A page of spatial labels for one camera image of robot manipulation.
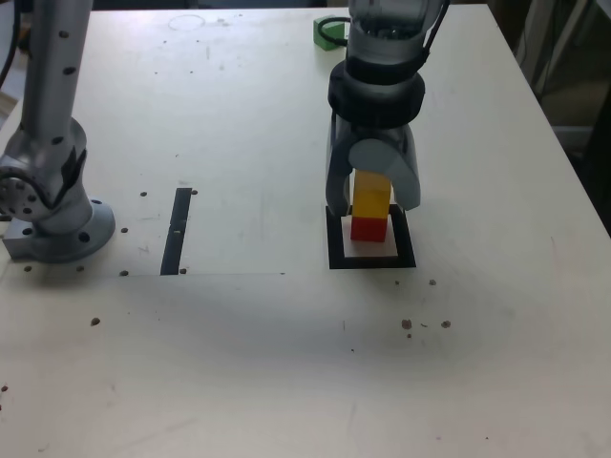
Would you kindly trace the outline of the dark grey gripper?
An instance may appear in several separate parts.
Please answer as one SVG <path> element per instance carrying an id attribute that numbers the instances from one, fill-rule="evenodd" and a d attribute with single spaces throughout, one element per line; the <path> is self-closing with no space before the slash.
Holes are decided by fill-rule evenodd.
<path id="1" fill-rule="evenodd" d="M 353 168 L 387 178 L 394 200 L 403 210 L 420 205 L 421 186 L 409 125 L 366 128 L 344 121 L 333 112 L 327 145 L 326 201 L 334 217 L 348 214 L 349 176 Z"/>

